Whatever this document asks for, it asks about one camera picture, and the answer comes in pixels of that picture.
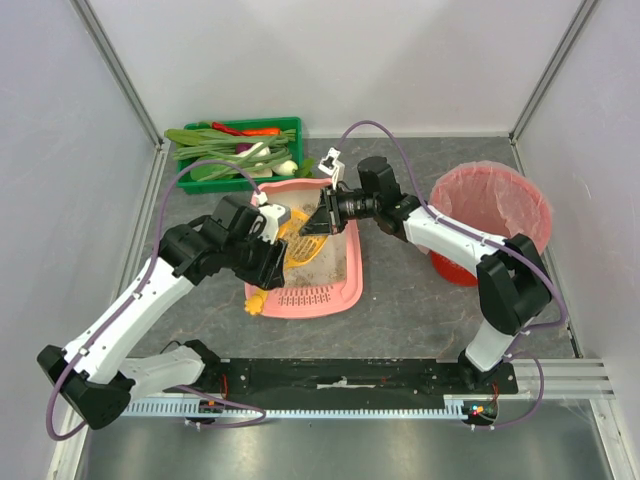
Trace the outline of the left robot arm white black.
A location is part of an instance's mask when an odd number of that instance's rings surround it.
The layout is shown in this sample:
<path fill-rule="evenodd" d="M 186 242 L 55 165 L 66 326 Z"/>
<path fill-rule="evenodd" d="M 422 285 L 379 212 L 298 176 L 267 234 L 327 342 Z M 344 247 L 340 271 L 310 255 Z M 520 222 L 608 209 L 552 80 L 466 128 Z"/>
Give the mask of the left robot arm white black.
<path fill-rule="evenodd" d="M 45 346 L 37 363 L 53 385 L 47 404 L 49 435 L 57 398 L 63 397 L 83 425 L 98 430 L 135 400 L 167 388 L 194 385 L 218 357 L 200 341 L 133 359 L 132 348 L 176 302 L 205 278 L 227 269 L 261 290 L 284 285 L 287 244 L 278 236 L 291 210 L 259 195 L 251 204 L 225 196 L 209 215 L 168 229 L 143 270 L 82 334 L 63 347 Z"/>

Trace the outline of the pink litter box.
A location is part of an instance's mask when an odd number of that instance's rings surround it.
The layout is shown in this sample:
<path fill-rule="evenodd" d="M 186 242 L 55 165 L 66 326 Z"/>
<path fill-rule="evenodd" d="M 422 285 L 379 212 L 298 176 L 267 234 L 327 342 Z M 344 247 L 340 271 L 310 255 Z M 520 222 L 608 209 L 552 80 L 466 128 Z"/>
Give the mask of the pink litter box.
<path fill-rule="evenodd" d="M 285 192 L 315 190 L 331 183 L 328 179 L 291 179 L 260 185 L 268 199 L 277 203 L 278 195 Z M 353 307 L 363 291 L 363 265 L 357 223 L 349 222 L 346 245 L 345 279 L 329 285 L 275 289 L 269 292 L 264 310 L 265 317 L 280 319 L 310 319 L 346 311 Z"/>

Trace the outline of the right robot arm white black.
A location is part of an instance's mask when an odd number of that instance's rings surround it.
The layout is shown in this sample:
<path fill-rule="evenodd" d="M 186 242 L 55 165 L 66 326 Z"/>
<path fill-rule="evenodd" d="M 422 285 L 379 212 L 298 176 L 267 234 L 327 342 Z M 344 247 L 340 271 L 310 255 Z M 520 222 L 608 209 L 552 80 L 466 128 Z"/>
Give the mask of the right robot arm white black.
<path fill-rule="evenodd" d="M 301 229 L 304 236 L 337 235 L 351 221 L 372 219 L 384 233 L 435 252 L 472 274 L 484 320 L 458 357 L 459 375 L 468 388 L 486 382 L 516 337 L 552 300 L 551 283 L 533 241 L 510 239 L 474 229 L 402 192 L 384 157 L 357 165 L 360 185 L 343 181 L 337 150 L 319 169 L 330 176 L 316 210 Z"/>

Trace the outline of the yellow litter scoop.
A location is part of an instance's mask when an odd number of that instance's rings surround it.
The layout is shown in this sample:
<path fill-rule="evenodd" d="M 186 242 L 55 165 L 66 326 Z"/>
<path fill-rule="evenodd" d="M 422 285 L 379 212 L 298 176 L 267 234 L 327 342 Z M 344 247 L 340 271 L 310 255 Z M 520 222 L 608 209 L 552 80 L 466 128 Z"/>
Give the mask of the yellow litter scoop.
<path fill-rule="evenodd" d="M 287 243 L 284 270 L 298 268 L 310 263 L 322 250 L 327 236 L 302 236 L 300 231 L 309 216 L 302 210 L 293 209 L 291 218 L 278 231 L 278 239 Z M 257 289 L 246 301 L 245 311 L 252 316 L 264 310 L 269 292 Z"/>

